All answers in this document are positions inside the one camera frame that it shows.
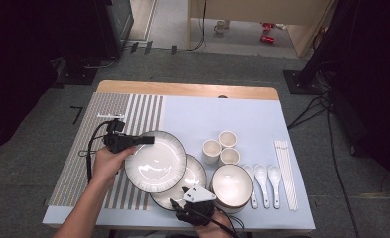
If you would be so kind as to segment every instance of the wooden table edge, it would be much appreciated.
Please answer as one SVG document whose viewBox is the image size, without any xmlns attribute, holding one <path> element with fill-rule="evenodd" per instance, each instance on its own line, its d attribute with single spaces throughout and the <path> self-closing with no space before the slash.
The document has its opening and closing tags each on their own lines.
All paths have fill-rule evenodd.
<svg viewBox="0 0 390 238">
<path fill-rule="evenodd" d="M 279 100 L 277 91 L 272 87 L 103 80 L 99 83 L 96 91 L 200 97 L 219 97 L 223 95 L 238 99 Z"/>
</svg>

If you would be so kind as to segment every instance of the floor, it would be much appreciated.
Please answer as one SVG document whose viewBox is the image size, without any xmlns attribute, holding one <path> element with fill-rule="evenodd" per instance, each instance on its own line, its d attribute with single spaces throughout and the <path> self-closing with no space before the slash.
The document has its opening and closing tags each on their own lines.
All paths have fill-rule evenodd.
<svg viewBox="0 0 390 238">
<path fill-rule="evenodd" d="M 133 13 L 133 27 L 130 41 L 147 41 L 157 0 L 130 0 Z"/>
<path fill-rule="evenodd" d="M 170 49 L 176 46 L 179 50 L 187 49 L 187 13 L 188 1 L 157 0 L 153 20 L 145 41 L 130 39 L 128 45 L 139 42 L 144 46 L 152 41 L 152 48 Z M 237 54 L 264 57 L 297 58 L 297 54 L 285 29 L 272 28 L 267 34 L 275 39 L 274 43 L 260 41 L 262 26 L 260 23 L 231 21 L 230 28 L 223 35 L 217 35 L 214 27 L 216 20 L 206 19 L 204 22 L 204 43 L 199 52 Z M 202 39 L 203 23 L 200 19 L 191 19 L 191 41 L 189 49 L 193 49 Z M 132 32 L 140 32 L 138 26 Z M 313 50 L 309 49 L 303 59 L 309 59 Z"/>
<path fill-rule="evenodd" d="M 172 46 L 185 49 L 185 2 L 157 0 L 147 41 L 138 41 L 142 47 L 153 41 L 148 55 L 143 51 L 125 50 L 115 64 L 98 71 L 93 85 L 49 89 L 14 137 L 0 147 L 0 237 L 52 237 L 56 232 L 42 224 L 47 201 L 65 164 L 85 107 L 101 80 L 274 87 L 287 124 L 303 112 L 312 97 L 290 94 L 282 70 L 301 70 L 308 57 L 296 56 L 286 31 L 272 29 L 276 42 L 267 45 L 258 41 L 259 24 L 232 22 L 230 31 L 223 38 L 216 38 L 212 29 L 216 22 L 207 21 L 206 44 L 199 51 L 180 51 L 172 55 Z M 197 20 L 192 20 L 192 29 L 195 46 L 200 37 Z M 73 121 L 77 112 L 71 106 L 83 107 L 76 124 Z M 371 158 L 355 158 L 349 153 L 347 137 L 336 115 L 320 114 L 289 133 L 316 225 L 316 230 L 306 235 L 390 238 L 390 173 Z M 331 150 L 331 133 L 336 160 Z M 345 201 L 339 178 L 343 180 L 349 203 Z M 352 217 L 358 232 L 354 230 Z M 264 214 L 266 219 L 272 217 Z M 292 235 L 269 231 L 254 233 L 253 237 Z M 93 237 L 108 237 L 108 230 L 96 229 Z"/>
</svg>

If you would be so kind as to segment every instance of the gray carpet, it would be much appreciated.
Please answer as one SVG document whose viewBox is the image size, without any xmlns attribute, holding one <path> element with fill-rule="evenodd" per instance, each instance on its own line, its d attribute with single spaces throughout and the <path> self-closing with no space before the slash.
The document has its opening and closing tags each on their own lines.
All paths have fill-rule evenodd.
<svg viewBox="0 0 390 238">
<path fill-rule="evenodd" d="M 291 95 L 282 70 L 301 70 L 306 63 L 305 59 L 209 53 L 171 55 L 169 50 L 151 50 L 144 55 L 144 50 L 138 49 L 133 54 L 124 52 L 113 66 L 99 70 L 92 86 L 48 90 L 14 137 L 0 147 L 0 237 L 50 237 L 55 233 L 54 229 L 43 225 L 42 220 L 47 199 L 83 116 L 82 113 L 73 125 L 78 111 L 70 107 L 86 108 L 101 80 L 274 87 L 289 124 L 313 97 Z M 331 114 L 330 119 L 340 175 L 360 237 L 390 238 L 390 174 L 371 158 L 352 157 L 336 115 Z M 307 235 L 355 237 L 333 163 L 327 113 L 289 132 L 317 227 Z M 290 235 L 297 234 L 275 231 L 254 233 L 253 237 Z M 108 237 L 108 231 L 99 228 L 93 237 Z"/>
</svg>

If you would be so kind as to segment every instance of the white spoon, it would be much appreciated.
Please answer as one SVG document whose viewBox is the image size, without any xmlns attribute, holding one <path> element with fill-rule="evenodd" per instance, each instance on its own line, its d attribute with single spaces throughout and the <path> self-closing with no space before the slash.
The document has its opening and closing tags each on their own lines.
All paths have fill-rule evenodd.
<svg viewBox="0 0 390 238">
<path fill-rule="evenodd" d="M 262 189 L 263 206 L 265 208 L 269 208 L 269 198 L 268 198 L 268 192 L 266 190 L 266 180 L 268 179 L 268 171 L 266 170 L 266 167 L 262 165 L 256 165 L 254 167 L 254 176 L 256 177 L 256 180 L 259 182 L 260 188 Z"/>
<path fill-rule="evenodd" d="M 279 208 L 279 181 L 281 180 L 281 170 L 276 166 L 268 168 L 268 177 L 274 189 L 274 207 Z"/>
<path fill-rule="evenodd" d="M 243 169 L 248 172 L 248 174 L 250 175 L 250 178 L 251 178 L 251 182 L 253 182 L 253 192 L 251 193 L 251 206 L 253 207 L 253 209 L 256 209 L 257 208 L 257 199 L 256 199 L 256 194 L 254 194 L 254 171 L 253 171 L 253 167 L 251 167 L 249 165 L 245 165 L 245 166 L 243 166 Z"/>
</svg>

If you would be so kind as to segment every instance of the forearm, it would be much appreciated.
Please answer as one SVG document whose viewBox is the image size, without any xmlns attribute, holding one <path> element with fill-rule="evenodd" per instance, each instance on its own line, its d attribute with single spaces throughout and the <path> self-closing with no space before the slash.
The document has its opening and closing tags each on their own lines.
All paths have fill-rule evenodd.
<svg viewBox="0 0 390 238">
<path fill-rule="evenodd" d="M 55 237 L 91 237 L 108 186 L 92 180 Z"/>
</svg>

